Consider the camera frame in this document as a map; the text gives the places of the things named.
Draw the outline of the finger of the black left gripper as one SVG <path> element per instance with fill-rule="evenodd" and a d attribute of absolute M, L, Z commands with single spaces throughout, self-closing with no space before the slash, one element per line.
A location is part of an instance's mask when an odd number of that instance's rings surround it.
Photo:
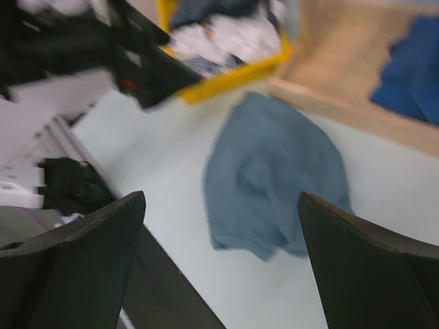
<path fill-rule="evenodd" d="M 135 98 L 144 110 L 202 80 L 201 75 L 157 46 L 139 53 L 137 60 L 127 51 L 118 51 L 113 76 L 119 92 Z"/>
<path fill-rule="evenodd" d="M 169 42 L 169 34 L 145 17 L 128 1 L 120 1 L 119 3 L 121 5 L 119 13 L 123 24 L 136 41 L 154 46 L 166 45 Z"/>

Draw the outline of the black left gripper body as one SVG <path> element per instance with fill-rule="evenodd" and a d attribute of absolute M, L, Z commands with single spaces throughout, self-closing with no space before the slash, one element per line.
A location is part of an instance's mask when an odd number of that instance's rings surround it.
<path fill-rule="evenodd" d="M 1 95 L 13 86 L 91 69 L 105 69 L 121 93 L 144 94 L 144 29 L 130 22 L 138 10 L 127 1 L 98 1 L 75 14 L 20 1 L 1 2 Z"/>

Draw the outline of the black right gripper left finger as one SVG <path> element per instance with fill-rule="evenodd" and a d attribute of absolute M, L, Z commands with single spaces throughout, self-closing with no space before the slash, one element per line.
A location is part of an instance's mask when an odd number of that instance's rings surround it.
<path fill-rule="evenodd" d="M 1 247 L 1 327 L 116 328 L 145 209 L 133 192 Z"/>

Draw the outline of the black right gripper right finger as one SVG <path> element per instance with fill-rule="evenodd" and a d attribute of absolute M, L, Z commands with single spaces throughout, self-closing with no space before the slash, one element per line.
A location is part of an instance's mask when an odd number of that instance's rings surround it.
<path fill-rule="evenodd" d="M 298 214 L 329 328 L 437 328 L 438 247 L 301 193 Z"/>

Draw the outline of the grey-blue tank top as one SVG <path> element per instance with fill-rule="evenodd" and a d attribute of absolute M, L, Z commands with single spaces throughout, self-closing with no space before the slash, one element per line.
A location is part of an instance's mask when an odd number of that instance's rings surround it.
<path fill-rule="evenodd" d="M 250 92 L 231 110 L 206 165 L 204 200 L 216 250 L 261 260 L 283 250 L 305 257 L 297 211 L 301 193 L 351 211 L 340 152 L 305 115 Z"/>

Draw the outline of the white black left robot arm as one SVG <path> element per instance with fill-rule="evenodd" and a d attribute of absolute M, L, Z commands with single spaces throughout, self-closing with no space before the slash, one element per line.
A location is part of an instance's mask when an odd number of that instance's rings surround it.
<path fill-rule="evenodd" d="M 147 110 L 201 81 L 163 51 L 169 34 L 127 1 L 89 1 L 75 14 L 51 5 L 31 12 L 1 2 L 1 98 L 12 88 L 103 69 L 117 90 Z M 114 200 L 98 172 L 54 132 L 63 156 L 1 168 L 1 203 L 85 215 Z"/>

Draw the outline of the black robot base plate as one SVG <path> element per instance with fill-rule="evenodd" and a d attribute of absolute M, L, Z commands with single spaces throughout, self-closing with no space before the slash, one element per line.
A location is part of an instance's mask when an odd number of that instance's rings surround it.
<path fill-rule="evenodd" d="M 224 327 L 146 227 L 141 228 L 123 309 L 135 328 Z"/>

